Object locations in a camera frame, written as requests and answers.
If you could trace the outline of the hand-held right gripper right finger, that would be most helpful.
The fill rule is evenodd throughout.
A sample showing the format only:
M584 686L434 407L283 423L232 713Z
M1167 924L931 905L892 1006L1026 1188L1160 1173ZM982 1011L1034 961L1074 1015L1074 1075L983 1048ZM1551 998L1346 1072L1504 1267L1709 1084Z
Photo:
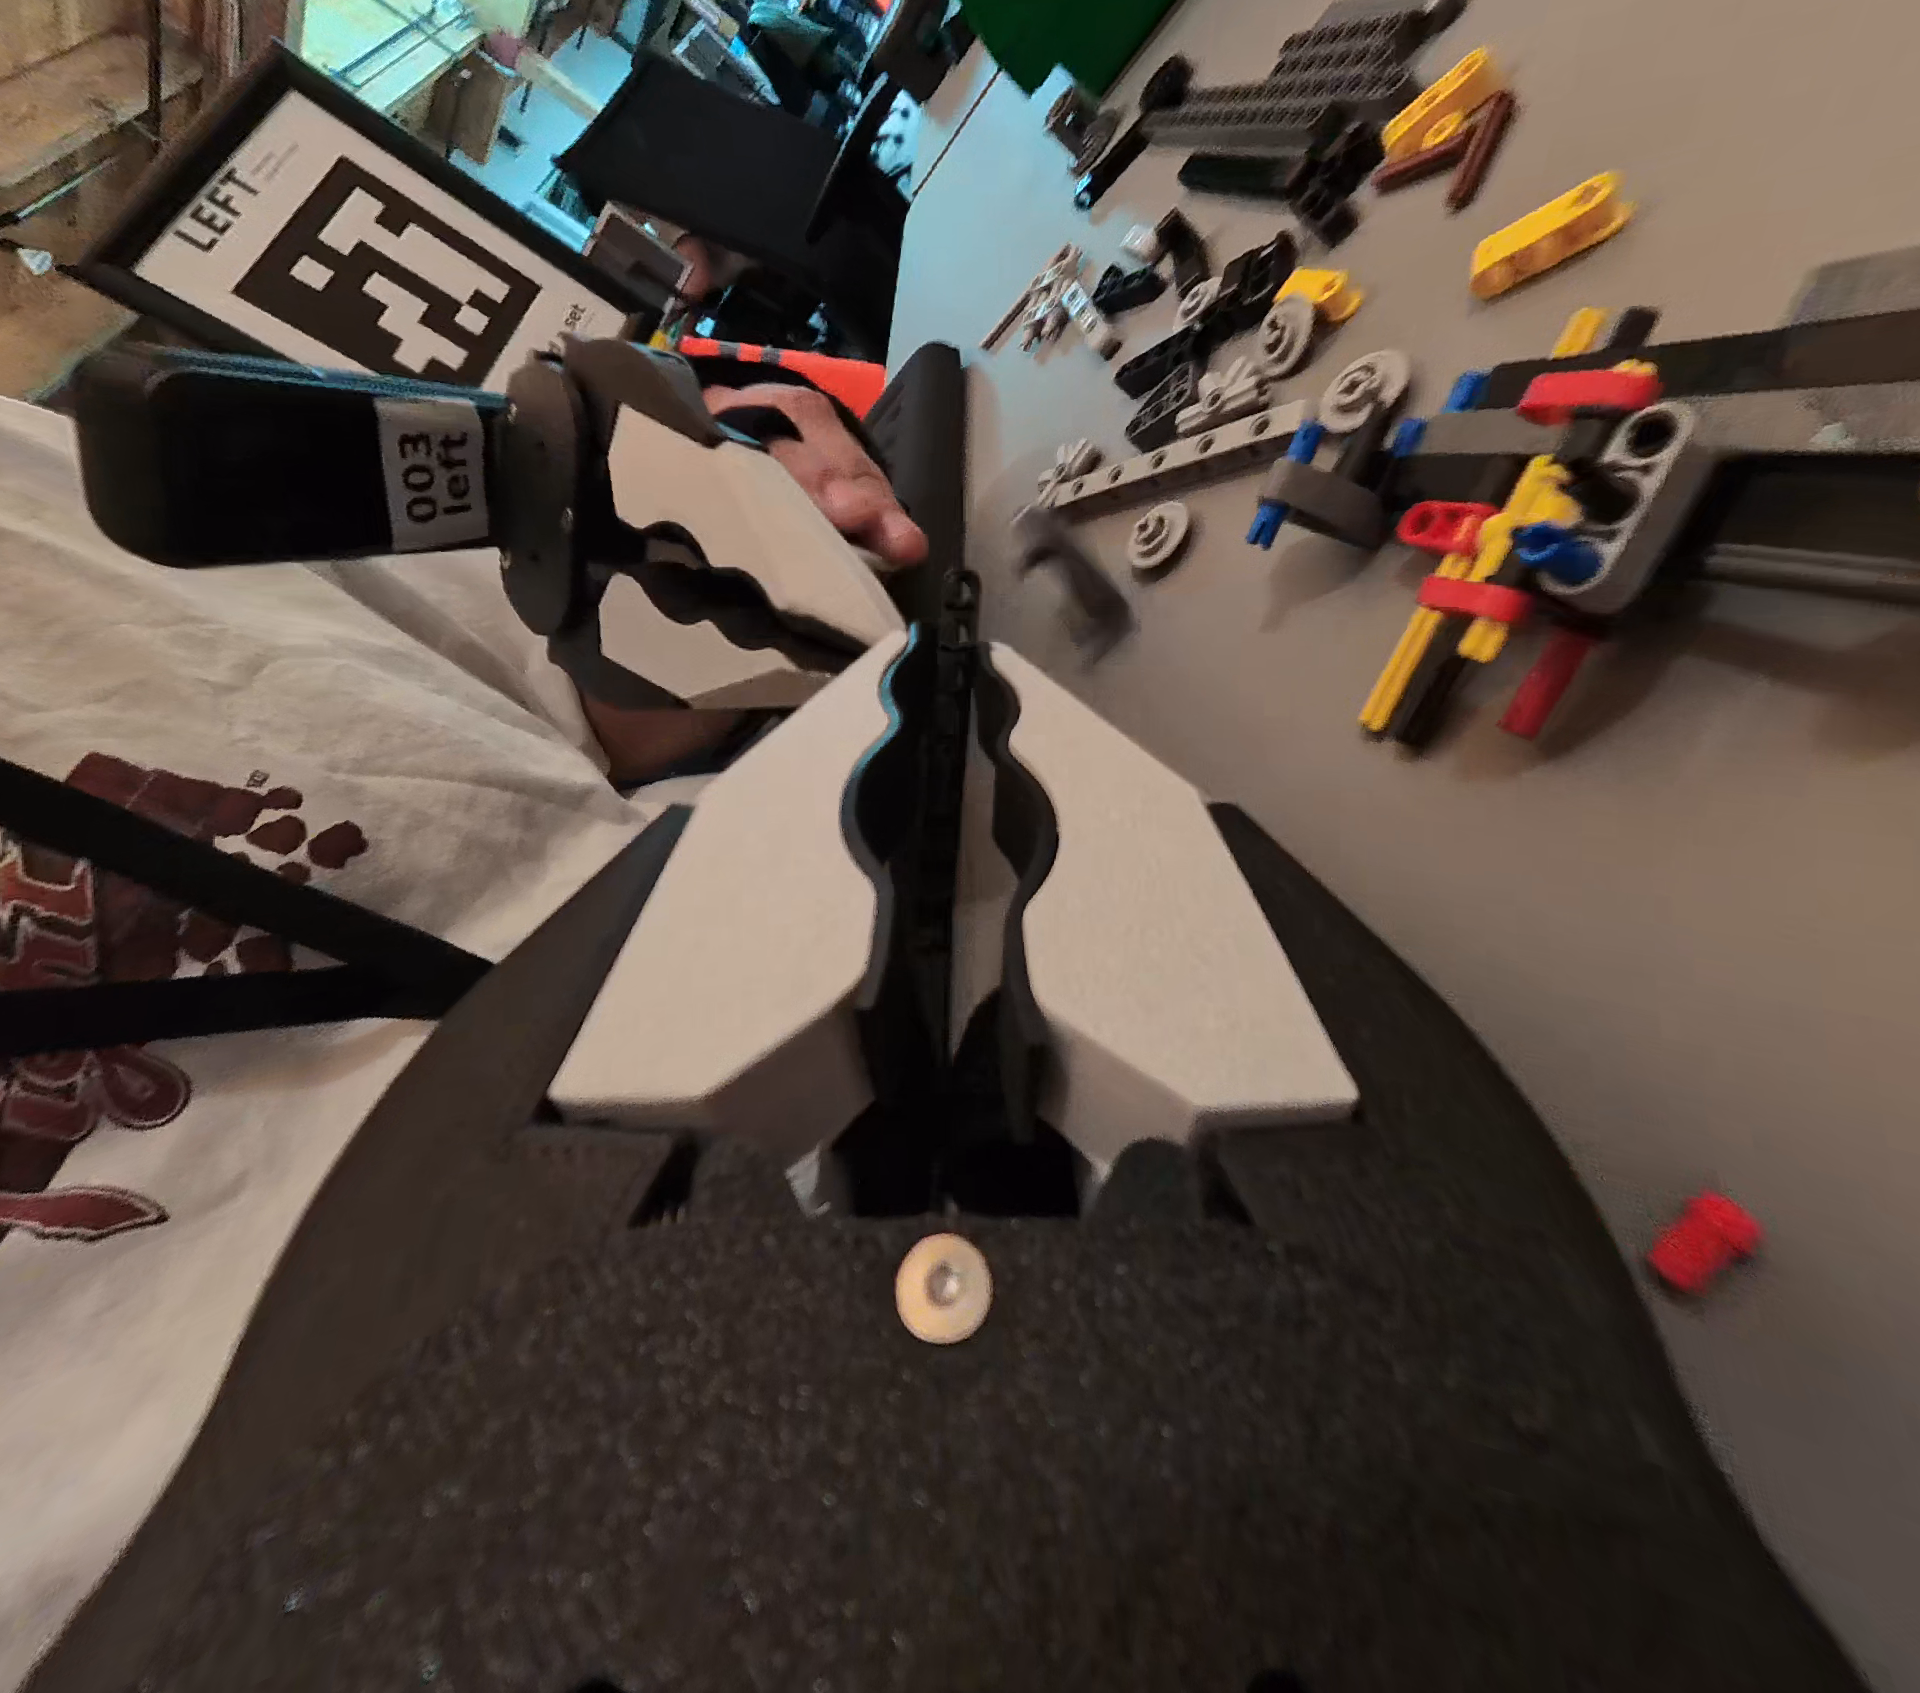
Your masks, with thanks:
M982 747L1014 878L999 1074L1017 1134L1116 1161L1354 1116L1357 1082L1187 777L1004 646L982 652Z

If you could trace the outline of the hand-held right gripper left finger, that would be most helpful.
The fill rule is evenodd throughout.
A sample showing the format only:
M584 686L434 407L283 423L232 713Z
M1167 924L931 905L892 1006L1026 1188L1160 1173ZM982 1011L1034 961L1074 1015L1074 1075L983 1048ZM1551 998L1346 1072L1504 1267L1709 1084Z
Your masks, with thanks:
M891 634L697 794L549 1084L567 1119L834 1139L872 1104L852 1010L881 897L842 807L913 649Z

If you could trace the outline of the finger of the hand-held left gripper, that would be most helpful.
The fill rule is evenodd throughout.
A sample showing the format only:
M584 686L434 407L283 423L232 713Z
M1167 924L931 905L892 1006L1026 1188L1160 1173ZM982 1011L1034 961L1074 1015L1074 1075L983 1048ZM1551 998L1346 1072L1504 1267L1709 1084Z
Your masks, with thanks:
M758 587L699 568L613 573L589 636L589 698L631 708L790 708L842 669Z
M643 548L636 583L677 624L743 651L866 651L899 604L770 454L714 423L620 403L611 518Z

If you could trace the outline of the long black lego beam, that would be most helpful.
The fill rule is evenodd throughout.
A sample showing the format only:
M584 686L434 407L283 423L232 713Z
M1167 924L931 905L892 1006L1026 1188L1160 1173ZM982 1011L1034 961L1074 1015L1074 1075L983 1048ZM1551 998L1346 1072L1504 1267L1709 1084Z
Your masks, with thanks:
M914 1112L935 1117L945 1092L951 1001L962 802L972 742L978 580L970 568L943 578L930 626L916 626L894 695L908 738L906 809L899 893L899 1025L903 1090Z

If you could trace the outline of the grey lego beam assembly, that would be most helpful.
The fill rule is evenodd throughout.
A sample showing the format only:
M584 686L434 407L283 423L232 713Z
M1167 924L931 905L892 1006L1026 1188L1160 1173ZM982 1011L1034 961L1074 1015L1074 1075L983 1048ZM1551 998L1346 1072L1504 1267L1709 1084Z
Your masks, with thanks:
M1916 605L1916 248L1812 272L1783 322L1664 339L1627 309L1551 356L1455 378L1426 417L1308 413L1246 543L1305 530L1423 573L1359 713L1425 752L1521 644L1500 733L1536 742L1591 656L1669 587Z

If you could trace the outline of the person's left forearm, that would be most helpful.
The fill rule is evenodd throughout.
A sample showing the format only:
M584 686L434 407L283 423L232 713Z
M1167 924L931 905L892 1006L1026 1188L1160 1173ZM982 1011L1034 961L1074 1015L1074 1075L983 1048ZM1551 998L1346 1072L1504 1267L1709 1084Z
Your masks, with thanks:
M766 715L741 708L631 708L593 698L584 698L584 717L620 791L712 775L766 727Z

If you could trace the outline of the short grey lego beam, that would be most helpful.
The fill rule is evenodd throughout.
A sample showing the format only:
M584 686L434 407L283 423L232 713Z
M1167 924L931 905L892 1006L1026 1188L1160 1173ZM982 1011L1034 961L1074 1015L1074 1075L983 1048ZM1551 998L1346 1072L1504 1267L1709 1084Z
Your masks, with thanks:
M1020 582L1047 582L1068 639L1086 666L1115 651L1137 624L1125 592L1044 506L1024 506L1014 514L1012 565Z

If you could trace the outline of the light grey lego beam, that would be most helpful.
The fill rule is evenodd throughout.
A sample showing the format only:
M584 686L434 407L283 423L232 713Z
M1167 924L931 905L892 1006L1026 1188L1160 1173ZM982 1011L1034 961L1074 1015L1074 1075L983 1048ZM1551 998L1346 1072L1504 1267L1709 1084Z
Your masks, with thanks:
M1034 511L1047 511L1074 524L1106 513L1133 511L1209 486L1265 471L1283 459L1314 405L1292 401L1226 423L1202 435L1091 467L1078 477L1054 479L1037 496Z

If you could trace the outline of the light grey lego connector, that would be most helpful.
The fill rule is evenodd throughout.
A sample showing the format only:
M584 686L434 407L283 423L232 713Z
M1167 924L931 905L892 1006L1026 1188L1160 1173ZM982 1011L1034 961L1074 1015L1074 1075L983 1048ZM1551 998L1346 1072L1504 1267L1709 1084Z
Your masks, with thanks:
M1209 435L1260 413L1265 403L1266 378L1263 371L1248 359L1236 359L1199 378L1194 398L1177 415L1175 435L1182 440Z

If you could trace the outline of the red lego pin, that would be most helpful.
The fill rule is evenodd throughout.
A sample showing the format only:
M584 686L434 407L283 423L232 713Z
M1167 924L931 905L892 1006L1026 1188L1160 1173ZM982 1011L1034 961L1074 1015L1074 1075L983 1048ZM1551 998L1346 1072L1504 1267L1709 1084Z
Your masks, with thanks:
M1724 1193L1687 1200L1645 1249L1644 1267L1669 1296L1699 1303L1763 1251L1763 1222Z

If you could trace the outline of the pile of black lego beams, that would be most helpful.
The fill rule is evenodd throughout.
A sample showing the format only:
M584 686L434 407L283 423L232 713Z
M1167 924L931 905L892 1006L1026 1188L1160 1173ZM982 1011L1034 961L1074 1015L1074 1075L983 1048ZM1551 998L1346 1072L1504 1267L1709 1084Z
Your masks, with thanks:
M1283 208L1314 248L1357 225L1356 196L1386 167L1386 127L1421 95L1418 53L1468 0L1339 0L1283 41L1270 75L1202 85L1187 58L1148 75L1125 127L1074 174L1073 208L1096 209L1128 167L1179 152L1194 194Z

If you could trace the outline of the person's left hand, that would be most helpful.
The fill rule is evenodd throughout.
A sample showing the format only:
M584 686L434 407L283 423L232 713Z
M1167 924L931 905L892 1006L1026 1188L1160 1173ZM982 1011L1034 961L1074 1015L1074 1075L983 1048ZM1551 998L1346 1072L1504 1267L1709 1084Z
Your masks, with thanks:
M707 413L753 437L834 530L891 573L924 565L924 530L828 395L785 378L704 385Z

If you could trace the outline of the orange striped object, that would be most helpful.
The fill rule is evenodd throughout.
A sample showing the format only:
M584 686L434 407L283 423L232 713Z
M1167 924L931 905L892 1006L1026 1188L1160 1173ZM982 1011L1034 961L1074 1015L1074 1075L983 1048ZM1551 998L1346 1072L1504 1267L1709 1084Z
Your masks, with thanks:
M889 385L887 369L881 363L820 353L791 353L704 336L680 339L672 353L687 361L771 368L776 373L803 378L810 388L828 395L860 418L872 413Z

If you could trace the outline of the white black marker sign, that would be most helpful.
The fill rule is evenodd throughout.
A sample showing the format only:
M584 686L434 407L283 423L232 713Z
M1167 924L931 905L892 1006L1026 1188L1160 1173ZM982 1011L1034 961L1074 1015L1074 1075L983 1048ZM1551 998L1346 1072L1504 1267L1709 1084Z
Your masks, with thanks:
M118 305L227 354L503 390L561 339L660 309L271 44L72 260Z

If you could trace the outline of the black office chair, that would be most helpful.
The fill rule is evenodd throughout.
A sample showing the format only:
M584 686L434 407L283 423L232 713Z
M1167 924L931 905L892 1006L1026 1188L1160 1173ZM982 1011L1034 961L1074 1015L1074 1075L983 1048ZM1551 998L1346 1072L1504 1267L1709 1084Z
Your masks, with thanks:
M899 295L908 201L874 162L877 108L837 140L680 61L636 60L554 161L594 213L655 218L695 240L695 289L722 339L803 336L881 361Z

